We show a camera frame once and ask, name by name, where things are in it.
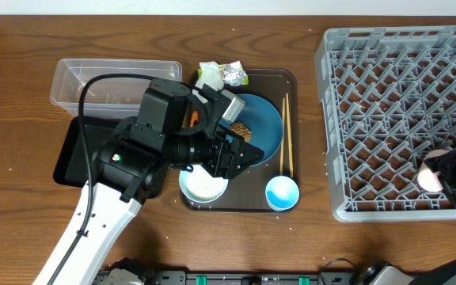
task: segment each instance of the plastic container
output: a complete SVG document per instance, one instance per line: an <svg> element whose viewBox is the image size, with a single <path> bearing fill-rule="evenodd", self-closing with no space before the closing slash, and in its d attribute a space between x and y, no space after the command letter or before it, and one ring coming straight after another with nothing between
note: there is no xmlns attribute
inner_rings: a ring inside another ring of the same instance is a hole
<svg viewBox="0 0 456 285"><path fill-rule="evenodd" d="M456 147L456 27L330 29L315 65L333 216L456 219L416 183L426 154Z"/></svg>
<svg viewBox="0 0 456 285"><path fill-rule="evenodd" d="M133 59L61 59L55 70L51 103L72 116L78 115L78 99L84 85L102 74L129 73L181 81L182 66L173 61ZM85 97L84 113L105 119L123 119L139 114L148 80L110 78L94 83Z"/></svg>

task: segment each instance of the blue plate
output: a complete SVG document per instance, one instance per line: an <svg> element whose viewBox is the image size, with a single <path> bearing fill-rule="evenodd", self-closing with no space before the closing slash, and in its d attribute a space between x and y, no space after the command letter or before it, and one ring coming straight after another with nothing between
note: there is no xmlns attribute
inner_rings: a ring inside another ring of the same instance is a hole
<svg viewBox="0 0 456 285"><path fill-rule="evenodd" d="M283 121L276 107L264 98L251 94L238 94L238 96L245 102L245 106L235 123L243 123L253 133L249 143L265 152L263 158L255 164L260 165L279 150L284 135ZM220 120L220 124L230 127L223 120Z"/></svg>

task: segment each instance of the clear plastic container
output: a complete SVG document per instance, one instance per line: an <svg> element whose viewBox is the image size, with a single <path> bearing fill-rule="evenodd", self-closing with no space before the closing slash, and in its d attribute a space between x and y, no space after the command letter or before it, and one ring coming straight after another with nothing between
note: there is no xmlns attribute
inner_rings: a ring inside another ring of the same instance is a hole
<svg viewBox="0 0 456 285"><path fill-rule="evenodd" d="M173 61L133 59L61 59L52 83L51 103L78 115L78 99L84 85L102 74L128 73L181 81L182 66ZM84 114L123 119L139 114L148 80L109 78L95 82L85 97Z"/></svg>

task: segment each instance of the gray dish rack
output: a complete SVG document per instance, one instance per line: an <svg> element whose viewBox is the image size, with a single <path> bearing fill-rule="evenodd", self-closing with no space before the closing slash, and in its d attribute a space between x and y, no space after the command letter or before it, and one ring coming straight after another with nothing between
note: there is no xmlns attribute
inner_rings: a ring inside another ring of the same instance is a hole
<svg viewBox="0 0 456 285"><path fill-rule="evenodd" d="M333 216L456 219L415 177L428 152L456 147L456 26L333 28L314 61Z"/></svg>

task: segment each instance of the green light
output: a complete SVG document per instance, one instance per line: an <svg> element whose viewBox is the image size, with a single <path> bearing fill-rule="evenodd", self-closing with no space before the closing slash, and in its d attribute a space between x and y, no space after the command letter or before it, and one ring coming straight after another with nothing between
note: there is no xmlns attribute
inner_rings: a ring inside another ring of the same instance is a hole
<svg viewBox="0 0 456 285"><path fill-rule="evenodd" d="M118 154L114 154L114 156L112 157L112 160L114 162L120 162L122 159L123 158L120 155L118 155Z"/></svg>

